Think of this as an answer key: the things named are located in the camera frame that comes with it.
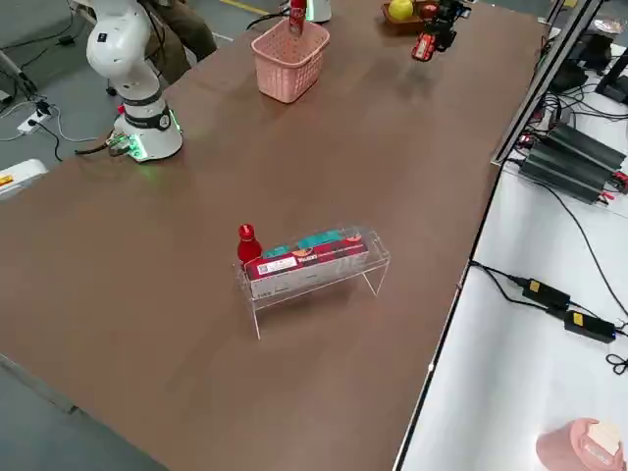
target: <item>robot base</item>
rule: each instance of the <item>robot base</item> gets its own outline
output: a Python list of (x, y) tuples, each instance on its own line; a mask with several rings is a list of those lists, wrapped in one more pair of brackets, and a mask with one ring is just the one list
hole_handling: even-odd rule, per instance
[(114, 124), (114, 134), (129, 137), (130, 149), (127, 152), (136, 162), (165, 159), (175, 155), (183, 146), (181, 130), (171, 111), (171, 125), (165, 131), (143, 130), (129, 124), (124, 116), (119, 116)]

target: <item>snack box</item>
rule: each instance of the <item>snack box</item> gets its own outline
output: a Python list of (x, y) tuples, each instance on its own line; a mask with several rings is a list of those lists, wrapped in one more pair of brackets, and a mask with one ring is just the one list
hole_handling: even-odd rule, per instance
[(330, 241), (294, 251), (286, 252), (281, 247), (279, 252), (286, 253), (246, 265), (253, 299), (327, 283), (354, 274), (364, 265), (369, 250), (361, 235), (326, 239)]

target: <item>table surface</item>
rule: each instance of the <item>table surface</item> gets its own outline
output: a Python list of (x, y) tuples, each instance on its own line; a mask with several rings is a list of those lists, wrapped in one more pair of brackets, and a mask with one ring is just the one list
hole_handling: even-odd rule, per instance
[[(584, 227), (618, 297), (628, 302), (628, 219), (561, 196)], [(475, 260), (568, 292), (600, 317), (625, 321), (582, 236), (544, 188), (504, 172)], [(515, 299), (521, 289), (502, 277)], [(536, 309), (513, 305), (472, 268), (446, 336), (403, 469), (545, 471), (537, 437), (579, 417), (619, 427), (628, 438), (628, 376), (605, 356), (628, 358), (628, 340), (611, 345), (568, 333)]]
[[(390, 469), (541, 43), (475, 5), (429, 64), (374, 0), (334, 3), (319, 81), (259, 93), (249, 42), (171, 86), (184, 148), (71, 159), (0, 206), (0, 350), (171, 469)], [(231, 264), (336, 221), (392, 253), (378, 298), (342, 284), (262, 314)]]

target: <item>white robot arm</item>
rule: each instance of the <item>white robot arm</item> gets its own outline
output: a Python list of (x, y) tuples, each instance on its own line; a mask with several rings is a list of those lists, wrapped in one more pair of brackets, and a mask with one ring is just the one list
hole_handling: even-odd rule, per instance
[(145, 60), (151, 22), (137, 0), (78, 0), (93, 8), (97, 23), (87, 42), (87, 61), (109, 79), (125, 106), (112, 139), (134, 160), (163, 159), (183, 145), (175, 115), (159, 79)]

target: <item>clear acrylic stand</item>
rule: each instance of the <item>clear acrylic stand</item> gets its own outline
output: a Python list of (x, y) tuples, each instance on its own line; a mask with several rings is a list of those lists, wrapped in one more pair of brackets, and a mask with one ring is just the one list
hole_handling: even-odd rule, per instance
[[(391, 256), (384, 248), (382, 241), (375, 231), (355, 226), (343, 227), (341, 229), (333, 228), (328, 231), (338, 232), (343, 238), (360, 236), (361, 240), (364, 241), (368, 249), (364, 261), (360, 262), (357, 266), (343, 268), (331, 278), (319, 281), (319, 283), (284, 290), (277, 294), (261, 296), (253, 295), (254, 290), (251, 287), (251, 280), (249, 280), (248, 274), (239, 263), (235, 264), (237, 280), (249, 305), (249, 309), (253, 317), (253, 323), (255, 324), (255, 332), (257, 333), (257, 338), (259, 340), (261, 339), (261, 335), (257, 316), (259, 311), (262, 309), (266, 309), (281, 302), (288, 301), (289, 299), (294, 299), (309, 292), (326, 288), (330, 285), (335, 285), (336, 283), (356, 277), (363, 277), (375, 296), (377, 296), (380, 292), (380, 288), (384, 283), (384, 277), (386, 276), (386, 272), (391, 262)], [(299, 240), (302, 240), (302, 238), (295, 238), (287, 243), (286, 246), (291, 249), (297, 249), (297, 242)]]

